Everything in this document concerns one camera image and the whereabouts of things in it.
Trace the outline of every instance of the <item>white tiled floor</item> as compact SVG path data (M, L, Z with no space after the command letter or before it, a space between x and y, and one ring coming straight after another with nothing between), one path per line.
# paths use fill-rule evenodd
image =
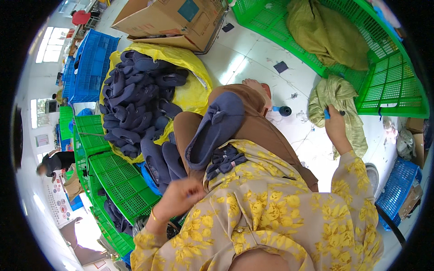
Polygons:
M104 12L96 30L121 37L118 50L123 50L131 42L126 34L110 29L121 7L127 0L116 0ZM332 144L324 128L315 127L308 120L307 104L311 90L321 79L309 66L293 54L240 26L231 11L226 23L235 27L227 33L220 31L215 43L206 55L198 56L204 63L214 87L241 83L245 78L253 78L270 86L273 105L289 106L293 113L281 117L277 112L269 112L267 118L285 135L296 151L300 161L306 164L319 180L320 192L330 191L330 183L338 161L333 160ZM273 66L284 61L288 70L279 74ZM400 125L398 118L391 118ZM384 186L393 167L396 146L383 145L385 134L378 116L362 116L368 151L363 161L373 163L380 175L380 187Z

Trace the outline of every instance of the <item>bare foot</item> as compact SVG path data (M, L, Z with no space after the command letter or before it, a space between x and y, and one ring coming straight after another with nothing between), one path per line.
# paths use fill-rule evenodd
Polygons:
M265 99L265 105L264 108L271 108L271 99L270 97L268 97L267 92L265 91L265 89L261 86L261 84L254 79L244 79L242 81L243 85L249 86L251 88L253 88L254 90L256 90L257 92L259 92Z

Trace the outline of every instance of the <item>gold bracelet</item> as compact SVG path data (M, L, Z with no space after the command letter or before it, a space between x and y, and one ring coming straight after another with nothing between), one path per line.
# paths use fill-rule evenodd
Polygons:
M152 218L154 219L154 221L159 222L158 219L157 219L157 218L155 217L155 215L154 215L154 208L151 209L151 216L152 216Z

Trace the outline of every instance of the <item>person in red shirt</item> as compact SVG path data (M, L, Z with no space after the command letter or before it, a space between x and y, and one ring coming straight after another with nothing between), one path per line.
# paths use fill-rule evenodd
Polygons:
M74 10L71 12L71 16L72 16L72 23L77 26L79 24L87 24L87 22L90 19L90 16L98 17L99 12L92 11L86 13L84 10L79 10L79 11Z

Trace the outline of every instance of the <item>black thread spool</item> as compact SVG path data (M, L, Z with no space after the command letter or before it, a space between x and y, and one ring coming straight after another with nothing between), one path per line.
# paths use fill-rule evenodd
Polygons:
M282 106L279 108L279 113L284 117L288 117L292 112L293 111L288 106Z

